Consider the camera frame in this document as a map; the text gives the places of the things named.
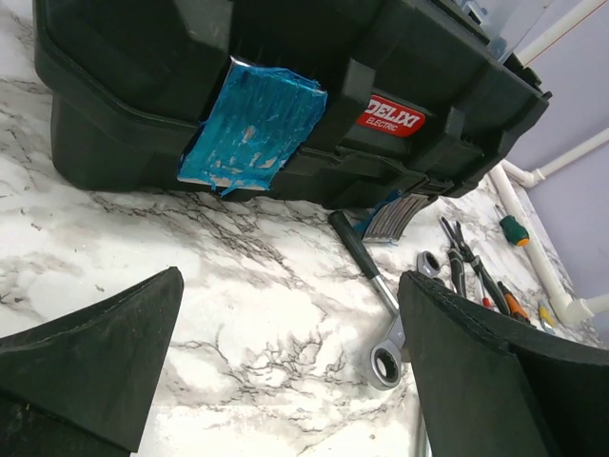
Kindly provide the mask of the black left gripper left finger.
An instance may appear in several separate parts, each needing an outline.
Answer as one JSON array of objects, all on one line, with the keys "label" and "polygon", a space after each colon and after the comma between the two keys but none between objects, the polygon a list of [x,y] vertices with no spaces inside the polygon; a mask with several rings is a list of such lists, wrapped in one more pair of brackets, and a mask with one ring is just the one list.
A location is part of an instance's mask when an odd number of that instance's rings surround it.
[{"label": "black left gripper left finger", "polygon": [[2,451],[138,451],[183,291],[167,268],[2,338]]}]

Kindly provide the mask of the black plastic toolbox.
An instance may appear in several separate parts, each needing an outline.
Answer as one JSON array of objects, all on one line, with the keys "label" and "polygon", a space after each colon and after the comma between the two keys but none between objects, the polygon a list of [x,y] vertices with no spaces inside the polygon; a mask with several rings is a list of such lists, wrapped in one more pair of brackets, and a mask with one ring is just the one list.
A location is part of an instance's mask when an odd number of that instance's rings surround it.
[{"label": "black plastic toolbox", "polygon": [[453,1],[36,1],[51,158],[80,189],[369,209],[458,198],[550,96]]}]

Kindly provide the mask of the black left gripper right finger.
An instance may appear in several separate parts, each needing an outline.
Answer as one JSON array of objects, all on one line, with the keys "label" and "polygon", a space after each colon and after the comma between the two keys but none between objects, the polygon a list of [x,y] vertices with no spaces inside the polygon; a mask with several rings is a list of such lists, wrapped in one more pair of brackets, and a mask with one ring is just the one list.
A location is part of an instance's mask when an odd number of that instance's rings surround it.
[{"label": "black left gripper right finger", "polygon": [[605,456],[608,353],[470,302],[416,271],[398,300],[436,456]]}]

